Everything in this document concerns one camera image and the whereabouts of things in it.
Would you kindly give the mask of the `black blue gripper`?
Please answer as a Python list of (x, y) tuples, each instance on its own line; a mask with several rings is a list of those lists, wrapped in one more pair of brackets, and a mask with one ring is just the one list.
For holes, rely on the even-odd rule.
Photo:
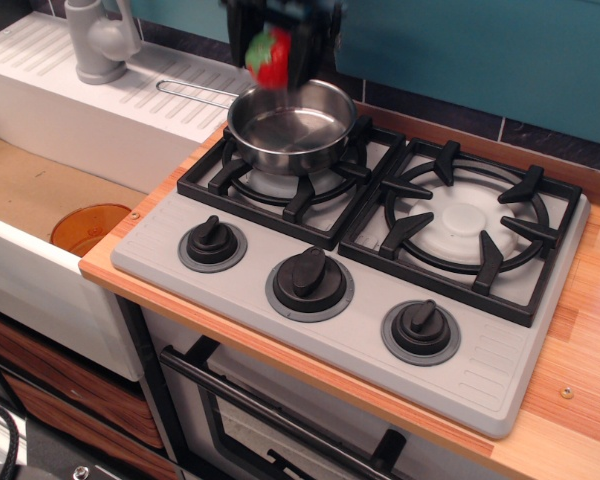
[(291, 31), (287, 89), (299, 89), (314, 78), (340, 35), (342, 1), (221, 1), (226, 9), (233, 65), (245, 66), (253, 38), (267, 24)]

